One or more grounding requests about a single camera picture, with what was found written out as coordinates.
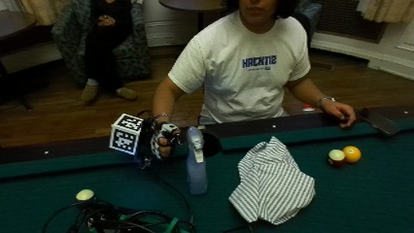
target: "striped cloth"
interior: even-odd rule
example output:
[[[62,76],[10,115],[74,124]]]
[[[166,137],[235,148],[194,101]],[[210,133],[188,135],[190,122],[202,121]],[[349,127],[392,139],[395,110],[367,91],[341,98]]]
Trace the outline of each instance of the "striped cloth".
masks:
[[[271,137],[238,164],[240,183],[228,200],[247,222],[287,221],[314,196],[314,179],[299,171],[286,146]]]

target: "white t-shirt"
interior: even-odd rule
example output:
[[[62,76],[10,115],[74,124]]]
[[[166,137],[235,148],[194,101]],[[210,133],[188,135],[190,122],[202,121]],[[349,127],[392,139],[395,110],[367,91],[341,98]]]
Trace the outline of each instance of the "white t-shirt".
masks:
[[[236,11],[194,36],[167,76],[186,93],[204,86],[200,116],[220,123],[278,117],[283,85],[308,69],[299,22],[279,18],[266,33],[255,34]]]

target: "shoe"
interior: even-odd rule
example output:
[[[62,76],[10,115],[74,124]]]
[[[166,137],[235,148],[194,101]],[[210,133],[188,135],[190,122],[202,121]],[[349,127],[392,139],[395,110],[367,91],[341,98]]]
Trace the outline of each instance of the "shoe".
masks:
[[[98,86],[86,85],[85,88],[82,89],[79,99],[83,102],[90,102],[94,99],[97,93],[98,93]]]
[[[126,99],[126,100],[135,100],[136,99],[136,92],[134,92],[134,90],[127,89],[124,87],[122,87],[120,89],[118,89],[115,91],[116,96]]]

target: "black and white pattern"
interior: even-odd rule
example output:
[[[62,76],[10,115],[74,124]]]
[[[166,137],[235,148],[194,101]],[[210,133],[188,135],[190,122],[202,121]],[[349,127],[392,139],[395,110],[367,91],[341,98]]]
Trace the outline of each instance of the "black and white pattern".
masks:
[[[112,124],[108,147],[134,154],[140,134],[143,119],[122,114]]]
[[[286,146],[271,137],[247,152],[238,164],[240,183],[228,200],[247,222],[280,224],[306,207],[314,179],[299,171]]]
[[[159,138],[166,138],[166,140],[170,141],[170,138],[167,138],[167,135],[170,137],[172,137],[172,133],[176,132],[179,130],[179,128],[172,124],[172,123],[163,123],[160,125],[160,129],[155,131],[154,135],[152,135],[152,139],[151,139],[151,151],[152,151],[152,155],[160,159],[160,155],[159,155]]]

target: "bracelet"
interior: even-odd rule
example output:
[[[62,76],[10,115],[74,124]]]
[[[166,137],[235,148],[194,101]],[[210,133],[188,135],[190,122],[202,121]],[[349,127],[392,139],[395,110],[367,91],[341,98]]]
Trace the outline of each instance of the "bracelet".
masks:
[[[321,109],[321,108],[320,108],[320,104],[321,104],[321,101],[323,101],[323,100],[335,101],[333,97],[329,97],[329,96],[321,97],[321,98],[317,100],[317,102],[316,102],[317,108],[319,108],[319,109]]]
[[[152,117],[152,129],[155,129],[156,126],[158,126],[158,118],[159,118],[159,117],[166,117],[166,118],[167,118],[167,121],[170,121],[170,116],[168,116],[167,114],[160,113],[159,115],[155,115],[155,116]]]

